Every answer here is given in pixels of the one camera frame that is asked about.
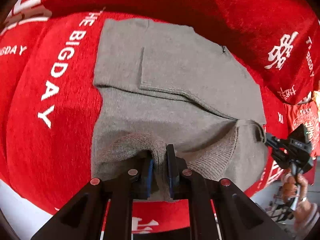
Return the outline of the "person's right hand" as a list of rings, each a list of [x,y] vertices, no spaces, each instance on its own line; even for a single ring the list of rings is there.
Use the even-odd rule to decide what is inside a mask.
[[[294,228],[298,235],[305,237],[319,220],[318,205],[309,202],[307,198],[308,181],[301,174],[295,179],[289,168],[284,172],[281,181],[283,183],[283,202],[293,197],[298,198],[296,210],[293,212]]]

